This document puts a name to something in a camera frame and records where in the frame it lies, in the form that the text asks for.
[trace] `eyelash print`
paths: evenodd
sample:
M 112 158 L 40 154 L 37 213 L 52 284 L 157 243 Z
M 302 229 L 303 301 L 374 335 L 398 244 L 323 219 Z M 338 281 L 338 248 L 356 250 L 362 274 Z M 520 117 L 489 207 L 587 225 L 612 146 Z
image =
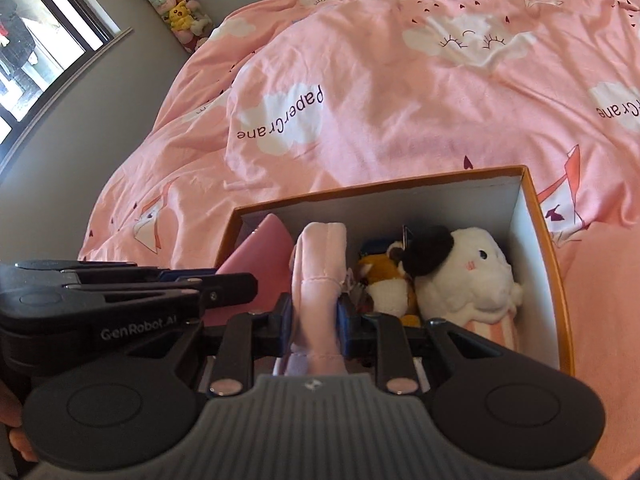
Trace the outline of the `eyelash print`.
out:
M 462 41 L 458 40 L 457 38 L 453 38 L 451 35 L 449 35 L 449 39 L 447 38 L 442 38 L 444 41 L 440 42 L 440 46 L 445 47 L 447 46 L 451 41 L 453 41 L 453 43 L 455 43 L 457 46 L 459 46 L 460 48 L 466 48 L 467 45 L 463 45 Z
M 485 46 L 483 48 L 491 48 L 491 44 L 493 41 L 497 41 L 498 43 L 504 44 L 504 39 L 498 38 L 498 36 L 493 37 L 491 34 L 484 37 Z

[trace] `plush dog's black ear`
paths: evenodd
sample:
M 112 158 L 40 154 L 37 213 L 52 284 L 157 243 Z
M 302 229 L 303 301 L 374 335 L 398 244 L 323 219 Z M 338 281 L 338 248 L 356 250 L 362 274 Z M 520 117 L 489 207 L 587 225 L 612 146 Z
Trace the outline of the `plush dog's black ear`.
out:
M 415 237 L 402 254 L 402 268 L 412 278 L 436 270 L 453 249 L 453 236 L 444 226 L 430 227 Z

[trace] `cardboard box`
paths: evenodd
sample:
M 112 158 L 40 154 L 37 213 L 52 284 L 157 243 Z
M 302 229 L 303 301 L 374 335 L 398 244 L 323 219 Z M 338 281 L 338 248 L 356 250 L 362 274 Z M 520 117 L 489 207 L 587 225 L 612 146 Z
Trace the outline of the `cardboard box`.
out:
M 347 264 L 352 267 L 367 240 L 415 235 L 420 226 L 446 225 L 452 231 L 489 231 L 524 290 L 516 316 L 520 351 L 574 374 L 571 330 L 554 248 L 529 170 L 508 166 L 354 186 L 236 209 L 220 245 L 216 266 L 268 214 L 282 220 L 296 239 L 310 222 L 342 222 L 347 227 Z

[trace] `silver bolt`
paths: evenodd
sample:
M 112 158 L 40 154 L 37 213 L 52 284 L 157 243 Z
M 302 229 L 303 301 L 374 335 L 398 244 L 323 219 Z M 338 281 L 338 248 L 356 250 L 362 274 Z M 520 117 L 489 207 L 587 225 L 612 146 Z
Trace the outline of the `silver bolt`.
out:
M 416 392 L 419 388 L 419 384 L 415 382 L 413 379 L 409 379 L 408 377 L 398 377 L 395 379 L 391 379 L 386 384 L 386 389 L 389 390 L 392 394 L 396 395 L 407 395 Z
M 209 391 L 220 397 L 234 396 L 242 391 L 242 383 L 235 379 L 219 379 L 211 383 Z

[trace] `finger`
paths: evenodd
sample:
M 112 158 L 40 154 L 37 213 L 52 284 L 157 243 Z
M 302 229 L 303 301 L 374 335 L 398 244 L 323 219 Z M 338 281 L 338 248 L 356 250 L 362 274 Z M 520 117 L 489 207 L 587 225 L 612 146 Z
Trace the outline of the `finger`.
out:
M 22 425 L 22 405 L 18 397 L 0 381 L 0 422 L 19 428 Z
M 22 454 L 22 458 L 27 462 L 37 462 L 33 448 L 30 442 L 27 440 L 27 436 L 24 433 L 23 428 L 14 428 L 9 432 L 9 442 Z

